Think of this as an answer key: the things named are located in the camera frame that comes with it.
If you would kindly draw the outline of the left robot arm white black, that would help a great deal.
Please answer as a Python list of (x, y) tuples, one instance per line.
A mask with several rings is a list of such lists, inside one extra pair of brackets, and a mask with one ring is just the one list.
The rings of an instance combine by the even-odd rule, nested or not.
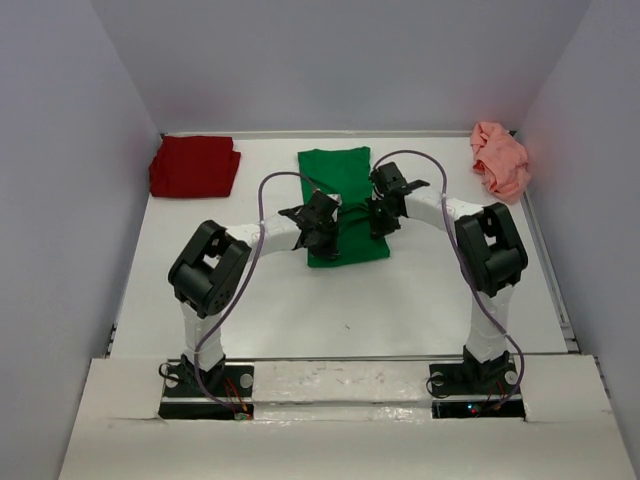
[(338, 194), (316, 190), (306, 203), (254, 224), (223, 227), (207, 220), (197, 228), (168, 274), (185, 326), (181, 369), (174, 377), (201, 395), (219, 388), (225, 366), (219, 322), (238, 303), (257, 261), (298, 249), (335, 260), (340, 206)]

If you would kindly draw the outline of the green t shirt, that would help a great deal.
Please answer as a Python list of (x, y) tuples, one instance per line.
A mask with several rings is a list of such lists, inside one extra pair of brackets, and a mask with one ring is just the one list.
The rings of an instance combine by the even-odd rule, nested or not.
[(309, 150), (297, 154), (299, 171), (309, 180), (301, 182), (303, 200), (311, 197), (313, 185), (326, 194), (338, 194), (342, 204), (338, 211), (339, 235), (335, 260), (307, 257), (310, 268), (335, 268), (387, 259), (390, 248), (385, 239), (370, 236), (367, 200), (373, 186), (369, 181), (371, 149), (364, 146), (350, 150)]

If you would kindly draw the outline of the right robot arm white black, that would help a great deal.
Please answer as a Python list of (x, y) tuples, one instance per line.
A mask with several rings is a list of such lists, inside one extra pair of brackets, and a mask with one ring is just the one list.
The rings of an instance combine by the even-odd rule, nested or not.
[(403, 218), (443, 231), (471, 293), (470, 330), (458, 363), (433, 364), (426, 386), (437, 399), (519, 390), (522, 375), (510, 358), (515, 341), (507, 331), (515, 286), (528, 255), (509, 207), (451, 199), (424, 180), (407, 181), (398, 166), (378, 163), (370, 173), (370, 231), (383, 238), (400, 229)]

